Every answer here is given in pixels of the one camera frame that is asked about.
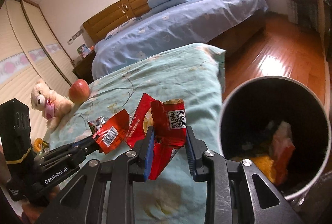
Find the left hand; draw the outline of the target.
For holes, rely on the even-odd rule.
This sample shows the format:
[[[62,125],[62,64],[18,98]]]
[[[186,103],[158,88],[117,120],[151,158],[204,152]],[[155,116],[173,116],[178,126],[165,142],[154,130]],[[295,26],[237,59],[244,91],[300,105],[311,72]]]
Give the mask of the left hand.
[[[59,186],[54,187],[47,194],[48,201],[50,202],[52,199],[54,199],[59,192],[60,192]],[[22,214],[20,217],[22,223],[35,223],[45,208],[46,207],[35,206],[30,202],[23,202]]]

